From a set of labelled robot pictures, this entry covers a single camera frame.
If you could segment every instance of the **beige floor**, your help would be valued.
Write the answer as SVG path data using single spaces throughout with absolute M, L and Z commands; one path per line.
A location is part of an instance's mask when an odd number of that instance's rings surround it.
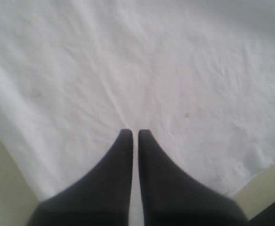
M 235 196 L 251 219 L 275 201 L 275 167 L 251 181 Z M 24 226 L 37 199 L 0 142 L 0 226 Z

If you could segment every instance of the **white surface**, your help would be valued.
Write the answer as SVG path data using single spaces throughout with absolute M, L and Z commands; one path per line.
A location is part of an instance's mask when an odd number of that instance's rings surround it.
M 0 1 L 0 139 L 39 199 L 86 174 L 121 128 L 150 129 L 223 194 L 272 166 L 270 2 Z

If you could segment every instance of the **wrinkled fabric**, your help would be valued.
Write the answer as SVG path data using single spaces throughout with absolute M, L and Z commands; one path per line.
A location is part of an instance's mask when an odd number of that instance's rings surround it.
M 45 200 L 133 130 L 233 195 L 275 164 L 275 1 L 0 0 L 0 139 Z

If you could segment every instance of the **white sheet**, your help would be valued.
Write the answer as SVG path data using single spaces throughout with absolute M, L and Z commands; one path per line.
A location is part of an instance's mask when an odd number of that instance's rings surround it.
M 0 0 L 0 139 L 40 200 L 137 132 L 233 195 L 275 164 L 275 1 Z

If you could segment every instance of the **white fabric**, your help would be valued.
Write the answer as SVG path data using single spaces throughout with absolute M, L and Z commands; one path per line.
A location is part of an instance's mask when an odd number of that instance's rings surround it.
M 233 195 L 275 164 L 275 1 L 0 0 L 0 139 L 40 200 L 134 131 Z

